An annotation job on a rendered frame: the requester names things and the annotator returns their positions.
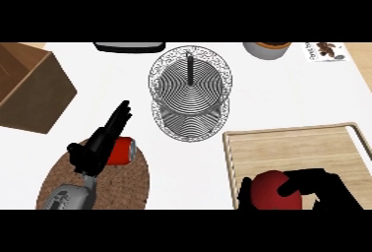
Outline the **white printed packet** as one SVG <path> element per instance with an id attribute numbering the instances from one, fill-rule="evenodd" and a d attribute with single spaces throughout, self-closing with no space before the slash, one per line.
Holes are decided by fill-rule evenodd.
<path id="1" fill-rule="evenodd" d="M 304 52 L 311 62 L 336 62 L 347 60 L 347 52 L 339 42 L 305 42 Z"/>

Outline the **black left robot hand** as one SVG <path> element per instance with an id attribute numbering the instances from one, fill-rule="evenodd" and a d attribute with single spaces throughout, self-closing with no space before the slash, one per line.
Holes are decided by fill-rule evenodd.
<path id="1" fill-rule="evenodd" d="M 130 102 L 122 101 L 103 127 L 99 127 L 85 145 L 71 143 L 66 147 L 73 171 L 91 177 L 102 172 L 115 147 L 116 139 L 131 118 Z"/>

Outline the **brown cardboard box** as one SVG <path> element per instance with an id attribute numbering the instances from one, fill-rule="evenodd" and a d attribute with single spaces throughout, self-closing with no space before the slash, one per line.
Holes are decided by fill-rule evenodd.
<path id="1" fill-rule="evenodd" d="M 0 126 L 45 134 L 75 95 L 53 53 L 0 42 Z"/>

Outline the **brown round woven placemat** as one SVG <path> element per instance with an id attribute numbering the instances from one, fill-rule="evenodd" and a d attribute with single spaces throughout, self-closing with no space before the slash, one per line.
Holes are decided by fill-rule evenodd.
<path id="1" fill-rule="evenodd" d="M 82 177 L 73 172 L 69 153 L 54 163 L 40 190 L 37 209 L 44 207 L 51 190 L 60 184 L 82 185 Z M 127 165 L 106 165 L 97 176 L 94 210 L 143 210 L 149 191 L 147 165 L 140 148 Z"/>

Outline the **pale wooden tray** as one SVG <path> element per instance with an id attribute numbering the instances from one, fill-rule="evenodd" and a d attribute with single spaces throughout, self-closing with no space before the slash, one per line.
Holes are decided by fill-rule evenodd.
<path id="1" fill-rule="evenodd" d="M 243 177 L 320 167 L 338 174 L 358 204 L 372 210 L 372 143 L 354 123 L 228 131 L 223 142 L 234 207 Z"/>

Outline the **red tomato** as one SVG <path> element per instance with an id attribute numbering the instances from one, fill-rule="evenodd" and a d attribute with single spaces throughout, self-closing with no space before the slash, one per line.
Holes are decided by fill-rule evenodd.
<path id="1" fill-rule="evenodd" d="M 301 210 L 302 197 L 298 191 L 283 197 L 277 193 L 279 187 L 289 177 L 279 170 L 268 170 L 255 175 L 251 181 L 251 204 L 258 210 Z"/>

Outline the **red can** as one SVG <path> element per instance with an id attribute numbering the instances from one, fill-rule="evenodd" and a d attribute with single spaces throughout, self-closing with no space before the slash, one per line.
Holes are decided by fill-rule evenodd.
<path id="1" fill-rule="evenodd" d="M 127 165 L 135 158 L 137 144 L 131 137 L 119 137 L 107 159 L 107 165 Z"/>

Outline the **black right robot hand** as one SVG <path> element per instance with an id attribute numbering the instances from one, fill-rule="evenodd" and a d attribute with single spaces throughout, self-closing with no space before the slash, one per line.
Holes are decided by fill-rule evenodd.
<path id="1" fill-rule="evenodd" d="M 277 189 L 280 196 L 289 196 L 295 191 L 302 195 L 316 194 L 314 210 L 329 211 L 361 211 L 352 195 L 350 194 L 339 176 L 327 173 L 321 168 L 308 168 L 290 171 L 282 171 L 289 177 L 289 180 Z M 258 209 L 251 204 L 249 190 L 251 181 L 245 177 L 240 181 L 237 192 L 237 208 L 245 211 L 257 211 Z"/>

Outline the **grey pot with brown rim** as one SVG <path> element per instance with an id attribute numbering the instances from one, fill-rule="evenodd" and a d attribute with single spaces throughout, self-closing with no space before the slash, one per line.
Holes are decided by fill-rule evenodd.
<path id="1" fill-rule="evenodd" d="M 245 42 L 242 44 L 246 52 L 264 60 L 280 58 L 289 48 L 289 42 Z"/>

